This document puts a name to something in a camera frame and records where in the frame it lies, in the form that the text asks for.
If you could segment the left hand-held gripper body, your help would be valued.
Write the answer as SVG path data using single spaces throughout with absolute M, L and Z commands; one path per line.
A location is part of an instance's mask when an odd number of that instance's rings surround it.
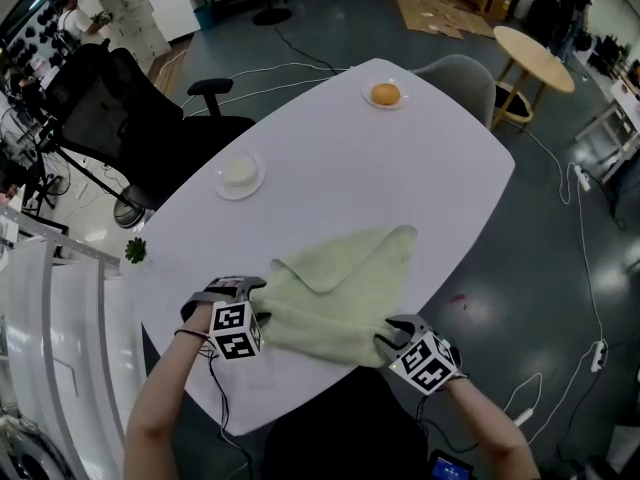
M 249 299 L 240 300 L 239 287 L 217 289 L 216 279 L 191 295 L 180 310 L 182 320 L 186 322 L 198 306 L 209 305 L 212 315 L 205 336 L 217 356 L 226 361 L 258 356 L 263 345 L 262 328 L 271 313 L 255 311 Z

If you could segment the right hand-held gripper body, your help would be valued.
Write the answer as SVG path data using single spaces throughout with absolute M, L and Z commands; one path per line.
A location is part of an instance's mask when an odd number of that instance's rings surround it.
M 410 343 L 389 369 L 423 396 L 431 396 L 462 375 L 449 342 L 432 331 Z

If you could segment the light green cloth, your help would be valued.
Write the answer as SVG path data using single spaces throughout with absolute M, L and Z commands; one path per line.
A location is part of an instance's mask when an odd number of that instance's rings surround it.
M 265 341 L 316 359 L 379 368 L 374 338 L 393 334 L 417 241 L 410 225 L 339 236 L 272 261 L 264 287 L 250 295 L 267 313 Z

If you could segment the person's left forearm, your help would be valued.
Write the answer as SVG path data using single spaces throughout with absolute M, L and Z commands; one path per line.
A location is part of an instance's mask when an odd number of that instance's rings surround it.
M 198 306 L 146 379 L 130 414 L 124 480 L 177 480 L 171 438 L 191 368 L 210 328 L 212 306 Z

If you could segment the person's right forearm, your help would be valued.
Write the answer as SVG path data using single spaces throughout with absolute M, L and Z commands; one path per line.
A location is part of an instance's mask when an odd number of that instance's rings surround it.
M 524 434 L 469 379 L 449 380 L 445 391 L 488 454 L 496 480 L 541 479 Z

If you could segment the person's black clothing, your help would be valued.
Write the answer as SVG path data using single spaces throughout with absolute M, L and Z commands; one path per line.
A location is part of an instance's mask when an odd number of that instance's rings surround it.
M 379 371 L 359 367 L 279 418 L 262 480 L 426 480 L 428 442 Z

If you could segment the black device blue screen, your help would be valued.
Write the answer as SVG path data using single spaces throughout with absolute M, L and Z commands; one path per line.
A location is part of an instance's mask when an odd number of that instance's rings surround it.
M 429 457 L 430 480 L 473 480 L 473 466 L 442 450 L 434 450 Z

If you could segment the white cup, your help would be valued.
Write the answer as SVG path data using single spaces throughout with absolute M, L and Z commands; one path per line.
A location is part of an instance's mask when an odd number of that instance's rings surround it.
M 222 166 L 221 177 L 230 188 L 245 188 L 252 185 L 259 175 L 258 160 L 252 153 L 238 152 Z

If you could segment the small green potted plant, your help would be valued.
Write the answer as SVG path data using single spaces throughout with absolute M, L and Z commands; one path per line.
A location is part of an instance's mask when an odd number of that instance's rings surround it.
M 147 255 L 146 241 L 139 236 L 130 239 L 125 247 L 125 259 L 131 264 L 141 263 Z

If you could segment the white metal shelving rack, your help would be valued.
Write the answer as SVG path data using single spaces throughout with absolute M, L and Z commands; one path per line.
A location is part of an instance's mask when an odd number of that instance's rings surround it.
M 0 203 L 0 344 L 15 394 L 0 417 L 66 480 L 122 480 L 145 368 L 117 258 Z

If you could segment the black mesh office chair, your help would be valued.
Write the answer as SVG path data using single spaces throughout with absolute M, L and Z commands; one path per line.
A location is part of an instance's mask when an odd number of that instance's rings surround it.
M 45 91 L 53 114 L 51 141 L 122 174 L 120 201 L 158 210 L 203 165 L 249 130 L 250 118 L 225 116 L 217 95 L 226 78 L 192 84 L 205 115 L 187 117 L 147 78 L 132 54 L 103 45 L 79 47 Z

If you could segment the orange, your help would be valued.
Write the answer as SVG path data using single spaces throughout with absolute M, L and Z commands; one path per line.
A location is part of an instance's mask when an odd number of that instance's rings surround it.
M 400 101 L 401 92 L 392 83 L 380 83 L 372 86 L 370 99 L 377 105 L 393 106 Z

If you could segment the grey white oval device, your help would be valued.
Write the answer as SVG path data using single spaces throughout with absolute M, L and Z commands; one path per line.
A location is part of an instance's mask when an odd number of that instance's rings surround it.
M 0 480 L 66 480 L 54 458 L 11 417 L 0 417 Z

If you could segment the grey shell chair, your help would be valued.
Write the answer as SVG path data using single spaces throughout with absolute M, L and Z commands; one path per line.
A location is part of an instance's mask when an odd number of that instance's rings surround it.
M 496 85 L 491 73 L 478 61 L 452 54 L 412 73 L 456 101 L 487 129 L 491 127 Z

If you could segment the white desk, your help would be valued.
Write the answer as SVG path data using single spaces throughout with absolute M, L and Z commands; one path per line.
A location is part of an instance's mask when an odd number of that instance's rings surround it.
M 574 137 L 579 142 L 601 130 L 613 144 L 613 153 L 604 161 L 603 183 L 640 152 L 640 91 L 622 77 L 609 88 L 609 96 L 611 101 L 605 110 Z

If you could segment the round wooden table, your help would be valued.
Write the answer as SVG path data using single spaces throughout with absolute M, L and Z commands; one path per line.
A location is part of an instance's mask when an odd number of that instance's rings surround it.
M 506 117 L 509 105 L 523 89 L 529 77 L 540 82 L 540 87 L 530 103 L 531 115 L 534 115 L 547 88 L 566 94 L 574 92 L 575 82 L 565 65 L 535 39 L 506 26 L 496 26 L 493 33 L 497 44 L 509 57 L 507 65 L 496 83 L 502 82 L 514 65 L 518 65 L 521 72 L 505 102 L 498 108 L 491 124 L 491 130 L 494 130 L 498 123 Z

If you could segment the white locker cabinet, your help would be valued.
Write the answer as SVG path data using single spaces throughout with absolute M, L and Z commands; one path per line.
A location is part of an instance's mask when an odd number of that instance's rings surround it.
M 111 17 L 107 38 L 139 62 L 167 53 L 170 43 L 200 29 L 195 0 L 97 0 Z

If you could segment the flattened cardboard sheets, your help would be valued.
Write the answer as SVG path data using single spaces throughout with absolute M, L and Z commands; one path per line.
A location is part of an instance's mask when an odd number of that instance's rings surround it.
M 493 28 L 463 0 L 395 0 L 407 29 L 463 39 L 462 33 L 494 38 Z

